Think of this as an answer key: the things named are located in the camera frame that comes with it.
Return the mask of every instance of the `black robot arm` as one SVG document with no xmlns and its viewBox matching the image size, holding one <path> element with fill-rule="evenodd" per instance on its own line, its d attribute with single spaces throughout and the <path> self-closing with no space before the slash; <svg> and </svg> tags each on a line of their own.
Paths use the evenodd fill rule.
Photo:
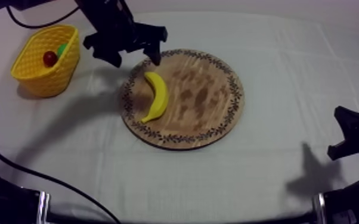
<svg viewBox="0 0 359 224">
<path fill-rule="evenodd" d="M 332 160 L 359 153 L 359 113 L 344 107 L 335 109 L 345 140 L 329 146 Z M 359 224 L 359 181 L 344 189 L 318 194 L 313 199 L 317 224 Z"/>
<path fill-rule="evenodd" d="M 124 0 L 75 0 L 96 29 L 83 45 L 93 47 L 95 58 L 120 67 L 119 51 L 143 49 L 153 64 L 159 65 L 160 41 L 166 42 L 167 30 L 162 26 L 136 23 Z"/>
</svg>

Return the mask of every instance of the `green object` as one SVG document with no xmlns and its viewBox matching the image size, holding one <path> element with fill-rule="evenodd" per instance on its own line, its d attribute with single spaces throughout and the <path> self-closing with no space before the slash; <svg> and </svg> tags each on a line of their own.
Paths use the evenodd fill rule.
<svg viewBox="0 0 359 224">
<path fill-rule="evenodd" d="M 57 49 L 57 57 L 58 57 L 58 58 L 61 57 L 61 55 L 63 54 L 63 52 L 64 52 L 64 50 L 66 49 L 66 47 L 67 47 L 67 44 L 66 44 L 66 43 L 64 43 L 64 44 L 62 44 L 62 45 L 60 45 L 60 46 L 58 47 L 58 49 Z"/>
</svg>

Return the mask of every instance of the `black cable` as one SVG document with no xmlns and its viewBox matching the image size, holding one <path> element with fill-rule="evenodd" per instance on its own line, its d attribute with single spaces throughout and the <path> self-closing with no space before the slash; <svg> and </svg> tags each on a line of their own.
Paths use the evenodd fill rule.
<svg viewBox="0 0 359 224">
<path fill-rule="evenodd" d="M 78 9 L 79 9 L 79 7 L 76 7 L 74 10 L 72 10 L 71 12 L 69 12 L 67 15 L 65 15 L 65 16 L 63 16 L 62 18 L 59 18 L 58 20 L 55 20 L 55 21 L 53 21 L 53 22 L 45 23 L 45 24 L 37 25 L 37 26 L 31 26 L 31 25 L 23 24 L 23 23 L 21 23 L 20 21 L 18 21 L 17 18 L 14 16 L 13 12 L 11 11 L 11 8 L 10 8 L 9 5 L 7 5 L 6 8 L 7 8 L 8 15 L 10 15 L 11 19 L 12 19 L 16 24 L 18 24 L 19 26 L 24 27 L 24 28 L 27 28 L 27 29 L 40 29 L 40 28 L 44 28 L 44 27 L 47 27 L 47 26 L 55 25 L 56 23 L 59 23 L 59 22 L 65 20 L 66 18 L 70 17 L 72 14 L 74 14 L 74 13 L 75 13 L 76 11 L 78 11 Z"/>
<path fill-rule="evenodd" d="M 118 224 L 121 224 L 120 220 L 112 213 L 110 212 L 107 208 L 105 208 L 102 204 L 100 204 L 98 201 L 96 201 L 95 199 L 93 199 L 92 197 L 90 197 L 89 195 L 87 195 L 86 193 L 82 192 L 80 189 L 77 189 L 75 188 L 74 186 L 71 186 L 69 185 L 68 183 L 65 183 L 59 179 L 56 179 L 54 177 L 51 177 L 51 176 L 48 176 L 46 174 L 43 174 L 43 173 L 39 173 L 37 171 L 34 171 L 34 170 L 31 170 L 31 169 L 28 169 L 26 167 L 23 167 L 21 165 L 18 165 L 12 161 L 10 161 L 9 159 L 5 158 L 2 154 L 0 154 L 0 160 L 3 161 L 5 164 L 11 166 L 12 168 L 15 168 L 17 170 L 20 170 L 22 172 L 25 172 L 25 173 L 29 173 L 33 176 L 37 176 L 37 177 L 40 177 L 40 178 L 43 178 L 43 179 L 46 179 L 48 181 L 51 181 L 51 182 L 54 182 L 54 183 L 57 183 L 61 186 L 64 186 L 72 191 L 74 191 L 75 193 L 83 196 L 84 198 L 90 200 L 92 203 L 94 203 L 97 207 L 99 207 L 100 209 L 102 209 L 104 212 L 106 212 L 116 223 Z"/>
</svg>

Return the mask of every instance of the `robotic arm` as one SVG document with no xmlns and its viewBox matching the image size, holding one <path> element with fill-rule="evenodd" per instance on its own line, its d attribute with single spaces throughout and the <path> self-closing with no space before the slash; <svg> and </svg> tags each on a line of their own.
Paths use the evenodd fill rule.
<svg viewBox="0 0 359 224">
<path fill-rule="evenodd" d="M 165 27 L 136 23 L 124 0 L 75 0 L 97 33 L 87 36 L 83 45 L 93 47 L 95 58 L 120 67 L 119 51 L 143 49 L 153 64 L 159 65 L 160 41 L 166 42 Z"/>
<path fill-rule="evenodd" d="M 336 146 L 329 147 L 330 158 L 335 160 L 359 153 L 359 113 L 338 107 L 335 110 L 335 117 L 341 126 L 345 140 Z M 21 188 L 0 178 L 0 224 L 109 224 L 54 214 L 49 210 L 49 202 L 50 195 L 44 192 Z M 306 215 L 249 223 L 359 224 L 359 181 L 344 189 L 318 194 L 312 202 L 312 212 Z"/>
</svg>

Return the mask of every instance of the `metal component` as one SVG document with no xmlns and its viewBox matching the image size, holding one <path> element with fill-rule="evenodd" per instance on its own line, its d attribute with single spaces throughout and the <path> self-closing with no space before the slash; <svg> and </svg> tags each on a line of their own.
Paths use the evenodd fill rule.
<svg viewBox="0 0 359 224">
<path fill-rule="evenodd" d="M 316 212 L 317 224 L 327 224 L 326 205 L 322 193 L 313 197 L 313 209 Z"/>
<path fill-rule="evenodd" d="M 36 224 L 48 224 L 47 213 L 49 211 L 50 195 L 41 192 L 39 196 L 38 215 L 36 218 Z"/>
</svg>

